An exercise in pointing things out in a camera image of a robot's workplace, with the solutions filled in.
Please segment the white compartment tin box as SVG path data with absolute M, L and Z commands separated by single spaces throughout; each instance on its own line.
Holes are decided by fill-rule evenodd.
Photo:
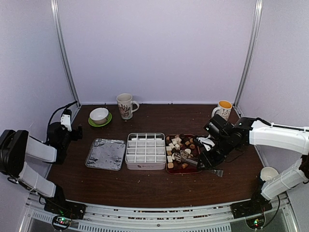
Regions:
M 166 147 L 163 133 L 130 133 L 126 143 L 126 166 L 129 170 L 165 169 Z

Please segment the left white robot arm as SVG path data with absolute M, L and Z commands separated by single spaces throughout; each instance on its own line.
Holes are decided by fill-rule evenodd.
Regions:
M 81 140 L 82 126 L 68 130 L 61 123 L 52 123 L 47 130 L 48 141 L 43 143 L 29 135 L 27 130 L 1 130 L 0 136 L 0 172 L 14 184 L 37 192 L 60 215 L 66 214 L 70 207 L 59 181 L 52 182 L 44 178 L 27 163 L 28 160 L 52 165 L 64 165 L 59 168 L 60 175 L 74 173 L 76 158 L 68 153 L 70 142 Z

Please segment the metal tongs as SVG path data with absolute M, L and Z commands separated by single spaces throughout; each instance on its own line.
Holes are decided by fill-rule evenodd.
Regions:
M 202 170 L 197 169 L 197 159 L 191 156 L 184 156 L 183 153 L 175 152 L 172 155 L 173 162 L 167 163 L 167 171 L 170 174 L 197 174 Z M 187 163 L 188 167 L 182 168 L 182 164 Z M 209 170 L 206 170 L 210 173 L 215 174 L 218 177 L 223 176 L 223 170 L 215 169 L 210 167 Z

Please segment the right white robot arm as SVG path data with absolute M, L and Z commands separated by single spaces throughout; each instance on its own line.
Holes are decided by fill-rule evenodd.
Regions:
M 248 210 L 258 213 L 283 192 L 309 180 L 309 129 L 267 122 L 259 117 L 242 117 L 232 124 L 214 115 L 204 126 L 214 139 L 210 148 L 202 151 L 199 163 L 210 169 L 221 164 L 227 155 L 241 145 L 253 145 L 273 151 L 269 164 L 280 168 L 275 177 L 265 180 L 258 194 L 248 201 Z

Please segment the metal tin lid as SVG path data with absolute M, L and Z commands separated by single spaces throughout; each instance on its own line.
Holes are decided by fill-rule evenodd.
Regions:
M 119 171 L 126 151 L 126 142 L 97 138 L 92 142 L 85 166 L 88 168 Z

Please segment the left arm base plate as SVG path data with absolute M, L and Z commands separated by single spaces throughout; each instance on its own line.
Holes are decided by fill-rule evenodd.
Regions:
M 44 210 L 70 219 L 83 219 L 86 205 L 82 203 L 66 202 L 64 206 L 57 206 L 55 203 L 47 201 Z

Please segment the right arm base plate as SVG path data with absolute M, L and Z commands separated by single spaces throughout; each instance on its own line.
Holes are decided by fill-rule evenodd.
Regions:
M 234 219 L 262 214 L 272 209 L 269 201 L 247 200 L 231 204 Z

